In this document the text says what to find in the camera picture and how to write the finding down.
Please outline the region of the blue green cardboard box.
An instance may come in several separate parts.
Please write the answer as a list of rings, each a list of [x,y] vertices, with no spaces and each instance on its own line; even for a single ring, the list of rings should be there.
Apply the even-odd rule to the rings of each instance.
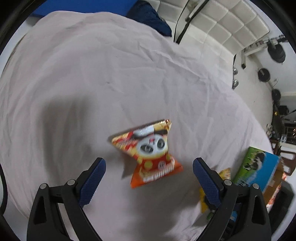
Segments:
[[[239,186],[258,184],[267,208],[274,204],[282,181],[287,179],[282,159],[275,154],[249,147],[232,181]]]

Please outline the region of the white tufted sofa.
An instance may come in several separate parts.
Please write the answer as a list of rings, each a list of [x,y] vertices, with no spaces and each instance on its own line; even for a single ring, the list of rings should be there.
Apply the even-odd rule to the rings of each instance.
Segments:
[[[269,33],[247,1],[149,1],[172,30],[175,43],[192,47],[214,69],[231,72],[234,56]]]

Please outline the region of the orange panda snack bag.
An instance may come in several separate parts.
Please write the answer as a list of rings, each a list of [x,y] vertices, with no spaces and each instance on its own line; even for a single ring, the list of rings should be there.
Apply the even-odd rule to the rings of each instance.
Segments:
[[[132,188],[183,171],[183,166],[169,153],[170,129],[170,120],[160,120],[131,129],[111,139],[113,146],[137,162],[130,182]]]

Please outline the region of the dark blue cloth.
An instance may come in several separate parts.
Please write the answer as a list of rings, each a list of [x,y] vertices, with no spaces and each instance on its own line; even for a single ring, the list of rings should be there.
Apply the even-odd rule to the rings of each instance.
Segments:
[[[162,36],[172,37],[170,26],[147,1],[137,1],[127,12],[126,17],[153,28]]]

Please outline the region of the blue cushion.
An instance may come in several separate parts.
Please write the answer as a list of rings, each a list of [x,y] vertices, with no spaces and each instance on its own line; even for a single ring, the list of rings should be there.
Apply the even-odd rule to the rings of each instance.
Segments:
[[[125,16],[137,0],[48,0],[33,11],[33,16],[46,16],[54,11],[79,13],[111,12]]]

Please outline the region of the yellow snack bag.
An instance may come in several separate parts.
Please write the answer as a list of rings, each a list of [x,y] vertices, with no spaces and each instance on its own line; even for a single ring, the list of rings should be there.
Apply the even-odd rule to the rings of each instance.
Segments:
[[[226,168],[218,173],[218,175],[221,177],[222,180],[231,179],[231,169]],[[215,204],[211,204],[210,200],[208,198],[209,191],[204,191],[204,189],[201,187],[199,189],[200,194],[200,200],[201,200],[201,212],[204,213],[206,210],[212,210],[215,211],[217,207]]]

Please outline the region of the black barbell weights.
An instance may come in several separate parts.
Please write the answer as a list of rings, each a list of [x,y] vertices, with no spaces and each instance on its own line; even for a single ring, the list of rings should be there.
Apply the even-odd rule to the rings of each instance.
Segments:
[[[286,69],[285,60],[287,59],[282,39],[268,39],[263,50],[256,55],[263,68],[270,73],[270,85],[274,89],[278,89],[283,95],[285,92]]]

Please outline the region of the white table cloth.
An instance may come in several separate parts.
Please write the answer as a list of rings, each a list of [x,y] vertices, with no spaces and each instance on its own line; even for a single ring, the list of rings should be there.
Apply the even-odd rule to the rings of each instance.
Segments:
[[[19,41],[1,76],[1,165],[28,218],[39,186],[65,184],[106,160],[85,212],[103,240],[193,240],[205,220],[192,162],[237,171],[251,146],[270,152],[241,97],[189,49],[111,13],[57,11]],[[138,188],[136,162],[109,138],[168,119],[183,171]]]

